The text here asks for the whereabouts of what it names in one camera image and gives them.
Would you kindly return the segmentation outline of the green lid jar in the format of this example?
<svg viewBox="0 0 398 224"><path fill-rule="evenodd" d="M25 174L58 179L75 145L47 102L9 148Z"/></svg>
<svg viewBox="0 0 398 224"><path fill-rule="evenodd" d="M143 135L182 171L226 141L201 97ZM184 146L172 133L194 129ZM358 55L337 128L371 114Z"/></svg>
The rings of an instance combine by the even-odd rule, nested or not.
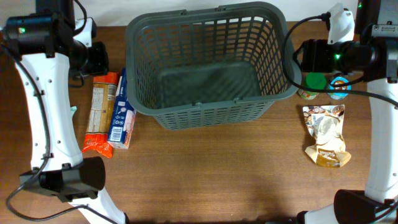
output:
<svg viewBox="0 0 398 224"><path fill-rule="evenodd" d="M324 90L326 87L326 78L322 73L315 73L315 72L308 73L304 79L303 86L307 88L313 88L316 90ZM299 89L297 93L301 98L305 100L313 100L318 95L317 92L312 92L302 89Z"/></svg>

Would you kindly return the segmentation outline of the blue round tin can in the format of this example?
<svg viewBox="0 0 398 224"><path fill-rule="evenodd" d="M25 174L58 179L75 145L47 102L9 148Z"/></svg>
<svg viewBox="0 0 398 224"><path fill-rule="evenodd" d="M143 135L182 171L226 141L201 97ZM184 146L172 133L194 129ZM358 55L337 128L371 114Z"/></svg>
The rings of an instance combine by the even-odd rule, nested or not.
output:
<svg viewBox="0 0 398 224"><path fill-rule="evenodd" d="M332 85L342 85L348 83L348 80L343 77L336 77L331 80ZM351 86L341 86L341 87L328 87L329 90L350 90ZM342 100L348 94L347 93L328 93L328 96L334 100Z"/></svg>

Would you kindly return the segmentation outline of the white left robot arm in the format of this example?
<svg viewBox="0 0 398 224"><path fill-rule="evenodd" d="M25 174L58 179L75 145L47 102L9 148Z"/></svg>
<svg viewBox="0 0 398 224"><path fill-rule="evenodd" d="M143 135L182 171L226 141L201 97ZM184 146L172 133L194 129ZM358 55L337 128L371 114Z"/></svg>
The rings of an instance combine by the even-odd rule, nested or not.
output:
<svg viewBox="0 0 398 224"><path fill-rule="evenodd" d="M10 17L2 29L1 48L19 72L32 132L30 171L20 175L18 191L56 197L90 223L127 223L106 191L102 158L83 157L73 128L69 81L109 70L94 20L75 19L79 5L37 1L34 13Z"/></svg>

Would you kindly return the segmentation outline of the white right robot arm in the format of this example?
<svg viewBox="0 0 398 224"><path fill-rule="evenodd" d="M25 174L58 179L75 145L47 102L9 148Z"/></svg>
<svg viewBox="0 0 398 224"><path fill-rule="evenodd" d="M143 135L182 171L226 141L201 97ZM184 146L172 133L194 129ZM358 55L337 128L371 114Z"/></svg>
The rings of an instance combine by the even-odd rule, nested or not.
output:
<svg viewBox="0 0 398 224"><path fill-rule="evenodd" d="M327 40L306 40L303 72L362 72L371 105L371 163L364 190L339 190L334 202L302 211L298 223L397 223L397 1L341 3L318 16Z"/></svg>

